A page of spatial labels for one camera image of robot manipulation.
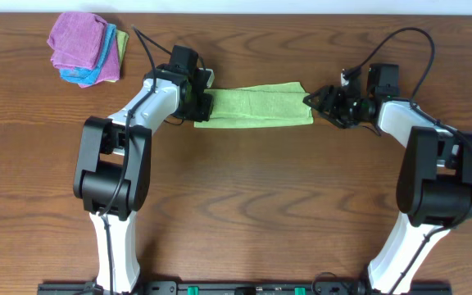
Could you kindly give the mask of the light green microfiber cloth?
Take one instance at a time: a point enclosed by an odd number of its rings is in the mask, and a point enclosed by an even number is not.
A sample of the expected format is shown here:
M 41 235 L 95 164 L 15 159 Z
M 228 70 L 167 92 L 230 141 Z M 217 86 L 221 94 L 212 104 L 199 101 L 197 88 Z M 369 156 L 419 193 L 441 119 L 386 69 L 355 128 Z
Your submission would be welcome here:
M 298 82 L 265 84 L 246 88 L 210 89 L 213 109 L 199 129 L 254 129 L 310 125 L 311 109 L 303 103 L 307 95 Z

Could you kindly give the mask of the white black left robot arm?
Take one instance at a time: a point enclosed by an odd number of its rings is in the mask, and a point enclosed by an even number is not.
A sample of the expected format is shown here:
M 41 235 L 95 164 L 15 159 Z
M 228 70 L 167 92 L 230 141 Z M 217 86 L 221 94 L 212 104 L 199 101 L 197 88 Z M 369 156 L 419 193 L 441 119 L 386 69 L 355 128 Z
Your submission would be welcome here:
M 95 228 L 96 284 L 105 294 L 131 293 L 138 282 L 135 222 L 150 185 L 152 136 L 170 116 L 207 121 L 213 98 L 205 91 L 214 78 L 196 51 L 176 45 L 122 109 L 84 122 L 73 191 Z

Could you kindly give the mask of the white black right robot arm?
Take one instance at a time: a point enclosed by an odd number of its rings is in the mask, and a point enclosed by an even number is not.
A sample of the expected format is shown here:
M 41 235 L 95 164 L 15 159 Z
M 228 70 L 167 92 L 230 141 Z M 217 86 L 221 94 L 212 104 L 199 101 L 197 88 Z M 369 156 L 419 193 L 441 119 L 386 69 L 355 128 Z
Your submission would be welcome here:
M 360 72 L 345 70 L 339 86 L 325 85 L 303 102 L 340 129 L 371 125 L 395 138 L 405 153 L 396 189 L 396 224 L 352 294 L 439 294 L 440 286 L 413 286 L 433 246 L 472 218 L 472 133 L 442 124 L 401 98 L 399 67 L 370 65 L 366 91 Z

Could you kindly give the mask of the lower purple folded cloth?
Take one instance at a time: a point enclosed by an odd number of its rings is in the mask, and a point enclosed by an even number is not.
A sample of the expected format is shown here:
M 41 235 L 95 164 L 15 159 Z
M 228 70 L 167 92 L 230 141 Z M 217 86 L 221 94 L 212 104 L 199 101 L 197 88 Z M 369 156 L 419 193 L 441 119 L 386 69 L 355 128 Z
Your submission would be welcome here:
M 106 60 L 102 64 L 101 71 L 96 80 L 91 84 L 79 84 L 84 89 L 104 81 L 117 81 L 120 78 L 120 62 L 118 56 L 117 41 L 111 42 L 111 47 Z

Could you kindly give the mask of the bottom green folded cloth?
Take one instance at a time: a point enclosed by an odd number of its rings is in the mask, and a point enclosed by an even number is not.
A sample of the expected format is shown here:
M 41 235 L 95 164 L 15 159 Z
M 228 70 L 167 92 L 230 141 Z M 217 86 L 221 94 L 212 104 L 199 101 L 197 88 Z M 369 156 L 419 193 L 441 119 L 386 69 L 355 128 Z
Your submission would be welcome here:
M 126 45 L 129 40 L 129 35 L 122 31 L 122 30 L 117 30 L 116 31 L 116 41 L 117 41 L 117 47 L 118 47 L 118 56 L 119 56 L 119 62 L 120 62 L 120 70 L 122 67 L 122 62 L 125 57 L 125 50 L 126 50 Z

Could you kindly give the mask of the blue folded cloth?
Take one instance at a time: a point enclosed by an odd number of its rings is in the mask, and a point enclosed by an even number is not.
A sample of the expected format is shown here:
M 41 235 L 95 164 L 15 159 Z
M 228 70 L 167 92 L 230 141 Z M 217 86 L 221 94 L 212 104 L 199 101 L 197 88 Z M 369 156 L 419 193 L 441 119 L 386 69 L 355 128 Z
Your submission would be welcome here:
M 59 70 L 61 78 L 73 84 L 91 84 L 94 82 L 101 71 L 102 64 L 107 58 L 111 47 L 111 42 L 114 39 L 116 40 L 116 26 L 113 24 L 108 24 L 96 66 L 92 70 L 81 67 L 76 67 L 71 70 L 61 69 Z

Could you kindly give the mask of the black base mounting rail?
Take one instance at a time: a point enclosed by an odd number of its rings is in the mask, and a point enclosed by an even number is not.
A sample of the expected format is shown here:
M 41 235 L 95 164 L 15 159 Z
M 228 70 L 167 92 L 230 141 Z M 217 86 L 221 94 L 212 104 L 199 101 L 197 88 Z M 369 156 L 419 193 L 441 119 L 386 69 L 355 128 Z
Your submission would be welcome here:
M 174 281 L 152 281 L 134 287 L 130 293 L 109 293 L 94 282 L 81 284 L 39 284 L 37 294 L 137 294 L 137 295 L 352 295 L 385 294 L 373 291 L 363 282 L 321 281 L 315 284 L 185 284 Z M 452 295 L 449 284 L 416 283 L 410 295 Z

